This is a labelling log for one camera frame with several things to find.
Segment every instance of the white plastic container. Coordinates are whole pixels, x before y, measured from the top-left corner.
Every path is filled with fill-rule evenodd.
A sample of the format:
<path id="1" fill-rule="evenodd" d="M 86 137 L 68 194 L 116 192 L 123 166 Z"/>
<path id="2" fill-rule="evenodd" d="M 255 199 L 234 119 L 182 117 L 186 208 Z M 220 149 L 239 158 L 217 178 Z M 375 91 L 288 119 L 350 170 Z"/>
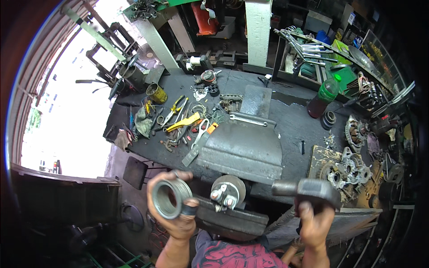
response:
<path id="1" fill-rule="evenodd" d="M 211 38 L 223 38 L 229 39 L 236 31 L 236 18 L 225 16 L 225 28 L 218 32 L 215 36 L 210 36 Z"/>

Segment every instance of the green bottle cap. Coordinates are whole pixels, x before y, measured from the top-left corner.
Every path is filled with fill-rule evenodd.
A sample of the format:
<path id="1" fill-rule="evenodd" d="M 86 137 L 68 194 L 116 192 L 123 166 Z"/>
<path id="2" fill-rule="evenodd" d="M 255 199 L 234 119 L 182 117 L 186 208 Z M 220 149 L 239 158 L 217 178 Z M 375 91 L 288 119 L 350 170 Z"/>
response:
<path id="1" fill-rule="evenodd" d="M 341 76 L 340 76 L 339 74 L 335 74 L 335 75 L 334 75 L 334 79 L 335 79 L 335 81 L 337 81 L 337 82 L 341 82 Z"/>

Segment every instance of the screwdriver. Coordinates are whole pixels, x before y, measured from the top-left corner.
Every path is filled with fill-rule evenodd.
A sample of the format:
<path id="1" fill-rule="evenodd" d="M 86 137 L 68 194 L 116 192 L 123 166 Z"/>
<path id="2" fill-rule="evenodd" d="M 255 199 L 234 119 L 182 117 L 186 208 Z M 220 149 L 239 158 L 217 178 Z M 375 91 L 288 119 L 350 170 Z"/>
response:
<path id="1" fill-rule="evenodd" d="M 339 110 L 339 109 L 341 109 L 341 108 L 344 108 L 344 107 L 350 106 L 350 105 L 352 105 L 352 104 L 355 104 L 358 100 L 359 100 L 359 98 L 358 98 L 358 97 L 354 97 L 354 98 L 352 98 L 352 99 L 348 100 L 346 103 L 343 103 L 343 104 L 341 105 L 341 107 L 340 107 L 340 108 L 338 108 L 338 109 L 336 109 L 335 111 L 338 111 L 338 110 Z"/>

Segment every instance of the glass display case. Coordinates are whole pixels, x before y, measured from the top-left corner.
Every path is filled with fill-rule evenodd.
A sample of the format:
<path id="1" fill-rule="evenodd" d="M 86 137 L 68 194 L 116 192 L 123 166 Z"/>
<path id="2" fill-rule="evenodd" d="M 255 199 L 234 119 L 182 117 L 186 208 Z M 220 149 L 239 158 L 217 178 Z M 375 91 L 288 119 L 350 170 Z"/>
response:
<path id="1" fill-rule="evenodd" d="M 373 62 L 375 68 L 380 72 L 380 79 L 383 80 L 393 92 L 398 93 L 406 88 L 404 79 L 392 60 L 392 57 L 371 30 L 368 30 L 366 33 L 360 50 Z"/>

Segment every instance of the blue container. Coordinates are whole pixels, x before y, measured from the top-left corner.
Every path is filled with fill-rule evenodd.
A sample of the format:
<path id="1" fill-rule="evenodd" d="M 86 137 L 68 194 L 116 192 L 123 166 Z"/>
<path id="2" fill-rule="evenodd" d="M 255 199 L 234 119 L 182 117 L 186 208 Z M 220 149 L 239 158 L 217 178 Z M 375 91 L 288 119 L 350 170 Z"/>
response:
<path id="1" fill-rule="evenodd" d="M 325 33 L 324 30 L 320 30 L 317 32 L 316 40 L 319 40 L 328 45 L 332 45 L 331 39 L 329 39 L 329 36 Z"/>

